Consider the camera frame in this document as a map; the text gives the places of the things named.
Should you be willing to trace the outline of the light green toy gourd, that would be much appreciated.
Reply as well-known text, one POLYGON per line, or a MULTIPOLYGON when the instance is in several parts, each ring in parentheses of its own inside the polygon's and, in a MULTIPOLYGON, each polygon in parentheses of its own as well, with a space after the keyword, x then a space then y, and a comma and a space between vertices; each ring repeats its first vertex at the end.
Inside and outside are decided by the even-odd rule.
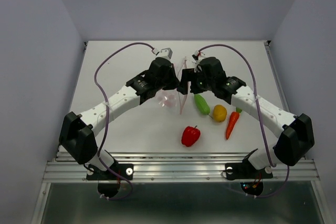
POLYGON ((195 102, 197 109, 202 115, 210 114, 210 111, 211 111, 210 107, 208 103, 206 102, 206 100, 200 94, 194 95, 194 102, 195 102))

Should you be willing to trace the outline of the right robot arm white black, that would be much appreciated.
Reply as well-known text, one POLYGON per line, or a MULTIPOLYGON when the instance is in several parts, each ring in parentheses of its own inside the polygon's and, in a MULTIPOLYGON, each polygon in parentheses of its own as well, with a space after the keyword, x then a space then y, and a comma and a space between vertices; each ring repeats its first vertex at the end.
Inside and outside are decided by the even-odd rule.
POLYGON ((248 177, 279 163, 295 166, 314 146, 309 116, 304 113, 296 116, 256 95, 255 89, 244 81, 228 77, 215 57, 199 60, 195 68, 183 69, 177 90, 181 94, 211 91, 215 97, 254 117, 262 129, 266 127, 277 137, 276 144, 253 150, 245 158, 241 170, 248 177))

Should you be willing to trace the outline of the clear zip top bag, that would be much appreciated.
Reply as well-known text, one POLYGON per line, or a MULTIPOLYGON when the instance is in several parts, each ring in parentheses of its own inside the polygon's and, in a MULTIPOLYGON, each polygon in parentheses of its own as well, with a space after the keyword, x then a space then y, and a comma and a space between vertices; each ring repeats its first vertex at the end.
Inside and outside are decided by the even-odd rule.
MULTIPOLYGON (((182 78, 182 70, 187 68, 187 56, 183 57, 179 63, 174 65, 175 73, 180 81, 182 78)), ((160 107, 170 109, 176 114, 181 115, 187 95, 180 94, 176 89, 174 90, 160 90, 155 99, 160 107)))

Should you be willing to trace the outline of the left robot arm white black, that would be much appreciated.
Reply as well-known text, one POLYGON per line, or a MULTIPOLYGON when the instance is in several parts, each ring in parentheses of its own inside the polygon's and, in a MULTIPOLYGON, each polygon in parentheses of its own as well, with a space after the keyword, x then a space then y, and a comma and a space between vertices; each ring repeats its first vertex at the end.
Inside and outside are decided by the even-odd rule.
POLYGON ((80 114, 69 112, 61 127, 60 145, 78 164, 93 165, 104 178, 113 178, 116 160, 98 149, 96 136, 126 111, 155 97, 162 89, 175 89, 178 83, 170 60, 156 57, 148 70, 129 80, 107 101, 80 114))

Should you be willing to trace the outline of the red toy bell pepper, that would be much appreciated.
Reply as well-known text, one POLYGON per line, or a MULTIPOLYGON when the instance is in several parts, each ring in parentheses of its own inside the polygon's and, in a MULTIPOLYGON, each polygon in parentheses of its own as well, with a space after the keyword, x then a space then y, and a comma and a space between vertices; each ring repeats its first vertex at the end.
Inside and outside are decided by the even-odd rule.
POLYGON ((200 130, 195 127, 187 126, 182 134, 181 143, 186 147, 191 147, 194 145, 201 136, 200 130))

